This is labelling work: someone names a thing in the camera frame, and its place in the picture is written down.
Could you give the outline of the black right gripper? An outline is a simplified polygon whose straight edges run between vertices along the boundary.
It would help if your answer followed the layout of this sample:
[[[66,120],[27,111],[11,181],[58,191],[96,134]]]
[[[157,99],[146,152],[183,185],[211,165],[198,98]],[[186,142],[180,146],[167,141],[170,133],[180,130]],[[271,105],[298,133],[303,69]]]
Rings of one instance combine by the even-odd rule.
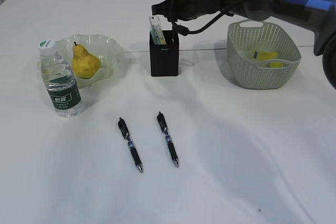
[[[151,7],[152,15],[162,15],[170,21],[189,21],[208,14],[208,0],[164,0]]]

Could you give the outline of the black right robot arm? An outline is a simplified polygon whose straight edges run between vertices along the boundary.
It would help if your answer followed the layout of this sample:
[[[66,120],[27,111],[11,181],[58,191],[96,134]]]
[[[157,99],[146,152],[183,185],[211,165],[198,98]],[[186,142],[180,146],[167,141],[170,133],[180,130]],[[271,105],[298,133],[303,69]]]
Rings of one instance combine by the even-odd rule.
[[[253,21],[275,17],[314,33],[316,56],[322,56],[324,74],[335,86],[335,0],[164,0],[152,5],[180,35],[205,31],[224,15]]]

